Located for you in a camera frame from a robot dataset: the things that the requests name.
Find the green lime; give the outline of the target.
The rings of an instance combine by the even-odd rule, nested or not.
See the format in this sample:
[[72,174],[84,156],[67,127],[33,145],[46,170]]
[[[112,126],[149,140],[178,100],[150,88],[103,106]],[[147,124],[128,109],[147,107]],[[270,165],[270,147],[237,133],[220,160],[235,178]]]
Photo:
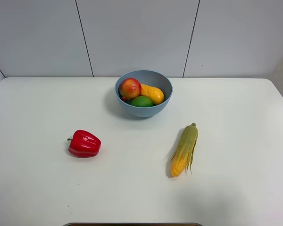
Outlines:
[[131,105],[135,107],[152,107],[153,102],[147,96],[138,96],[132,100]]

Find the yellow orange mango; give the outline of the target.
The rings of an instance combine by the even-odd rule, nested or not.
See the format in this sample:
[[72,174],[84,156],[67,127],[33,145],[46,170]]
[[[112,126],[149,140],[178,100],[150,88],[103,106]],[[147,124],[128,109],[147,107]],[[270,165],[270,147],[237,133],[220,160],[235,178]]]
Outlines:
[[141,84],[141,95],[150,98],[154,105],[159,105],[164,102],[165,95],[159,88]]

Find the red yellow pomegranate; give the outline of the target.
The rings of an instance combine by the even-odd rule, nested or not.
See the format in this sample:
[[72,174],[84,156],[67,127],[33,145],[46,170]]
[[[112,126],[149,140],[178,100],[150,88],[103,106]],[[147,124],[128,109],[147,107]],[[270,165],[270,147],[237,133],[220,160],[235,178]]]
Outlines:
[[125,79],[119,86],[119,93],[123,101],[133,100],[142,92],[142,86],[137,79]]

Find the blue plastic bowl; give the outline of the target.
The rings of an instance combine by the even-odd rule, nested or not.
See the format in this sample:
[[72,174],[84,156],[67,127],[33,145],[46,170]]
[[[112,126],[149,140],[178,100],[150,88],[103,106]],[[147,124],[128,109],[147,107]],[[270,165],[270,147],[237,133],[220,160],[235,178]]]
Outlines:
[[[128,78],[134,78],[137,79],[139,82],[145,83],[146,85],[151,85],[161,89],[165,95],[165,100],[163,101],[163,103],[151,107],[137,107],[131,105],[130,101],[126,101],[126,102],[123,101],[121,99],[121,95],[119,92],[119,86],[125,79]],[[115,83],[114,91],[120,106],[127,113],[134,115],[136,117],[147,118],[158,114],[166,107],[172,96],[173,86],[170,80],[166,76],[158,72],[149,71],[149,70],[137,70],[137,71],[129,72],[119,77],[117,82]]]

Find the corn cob with husk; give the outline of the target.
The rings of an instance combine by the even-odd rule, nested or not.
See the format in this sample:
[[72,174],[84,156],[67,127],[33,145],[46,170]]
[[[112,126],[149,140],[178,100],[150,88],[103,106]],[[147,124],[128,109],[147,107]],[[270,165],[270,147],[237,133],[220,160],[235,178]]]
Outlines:
[[190,170],[193,163],[194,150],[198,139],[196,123],[187,126],[180,137],[177,148],[171,158],[171,176],[178,177]]

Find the red bell pepper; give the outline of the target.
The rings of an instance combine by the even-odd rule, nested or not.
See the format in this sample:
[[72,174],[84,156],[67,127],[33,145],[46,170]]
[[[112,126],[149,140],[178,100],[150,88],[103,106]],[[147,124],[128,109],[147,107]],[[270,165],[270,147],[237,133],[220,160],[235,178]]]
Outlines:
[[101,147],[101,141],[92,133],[85,130],[77,130],[72,138],[67,139],[70,144],[68,151],[79,158],[96,156]]

